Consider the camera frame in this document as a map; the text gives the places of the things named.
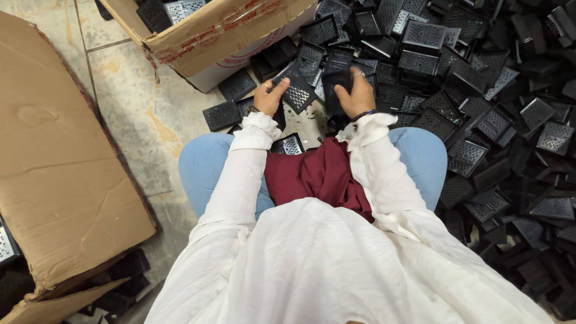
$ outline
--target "bracelet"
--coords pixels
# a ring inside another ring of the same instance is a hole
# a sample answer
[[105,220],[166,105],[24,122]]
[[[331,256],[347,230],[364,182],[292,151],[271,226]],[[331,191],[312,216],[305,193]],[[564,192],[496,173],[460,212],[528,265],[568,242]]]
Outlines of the bracelet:
[[365,111],[365,112],[357,115],[356,117],[352,118],[352,120],[351,120],[350,122],[355,123],[355,122],[358,121],[358,119],[360,119],[360,118],[362,118],[362,117],[364,117],[364,116],[366,116],[366,115],[376,114],[376,113],[378,113],[378,112],[382,112],[382,111],[378,111],[378,110],[368,110],[368,111]]

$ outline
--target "tile floor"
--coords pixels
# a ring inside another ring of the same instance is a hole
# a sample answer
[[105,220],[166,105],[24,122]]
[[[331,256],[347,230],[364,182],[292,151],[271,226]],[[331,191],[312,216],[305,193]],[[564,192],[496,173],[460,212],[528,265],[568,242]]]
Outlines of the tile floor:
[[[150,63],[116,21],[100,17],[94,0],[4,0],[0,10],[37,24],[99,107],[158,221],[158,234],[142,243],[152,288],[166,277],[197,223],[178,176],[179,154],[209,132],[202,110],[226,100],[218,89],[196,91],[163,65],[156,84]],[[288,110],[285,135],[297,131],[305,148],[319,146],[327,120],[321,105],[314,102],[300,116]]]

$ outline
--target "cardboard box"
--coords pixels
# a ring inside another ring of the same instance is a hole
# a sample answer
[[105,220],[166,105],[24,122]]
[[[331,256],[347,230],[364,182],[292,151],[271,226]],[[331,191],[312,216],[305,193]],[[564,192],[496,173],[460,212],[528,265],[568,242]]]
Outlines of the cardboard box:
[[155,230],[46,37],[0,12],[0,57],[0,214],[36,283],[0,323],[59,323],[121,284],[77,292]]
[[134,0],[101,0],[155,67],[167,64],[207,92],[277,40],[314,19],[317,0],[212,0],[160,34]]

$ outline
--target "person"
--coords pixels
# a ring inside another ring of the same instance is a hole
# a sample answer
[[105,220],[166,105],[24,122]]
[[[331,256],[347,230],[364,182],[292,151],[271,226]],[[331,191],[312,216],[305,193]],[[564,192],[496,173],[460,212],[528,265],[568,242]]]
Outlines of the person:
[[316,198],[274,206],[262,177],[290,81],[268,93],[268,80],[255,91],[260,112],[235,137],[200,136],[180,156],[201,217],[147,324],[552,323],[431,211],[446,172],[442,142],[390,131],[395,118],[375,112],[371,86],[351,72],[351,93],[335,91],[353,120],[353,175],[369,191],[374,224]]

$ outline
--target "ruffled cuff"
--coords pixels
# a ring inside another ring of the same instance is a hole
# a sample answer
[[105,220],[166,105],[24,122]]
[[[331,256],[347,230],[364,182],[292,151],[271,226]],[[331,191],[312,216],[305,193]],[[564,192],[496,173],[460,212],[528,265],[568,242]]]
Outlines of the ruffled cuff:
[[277,128],[278,123],[263,112],[251,112],[242,121],[244,128],[234,132],[234,141],[228,153],[240,149],[268,150],[272,142],[280,138],[282,132]]
[[348,151],[366,146],[388,135],[388,126],[396,123],[397,116],[391,114],[371,114],[350,123],[344,130],[338,132],[336,138],[339,142],[348,143]]

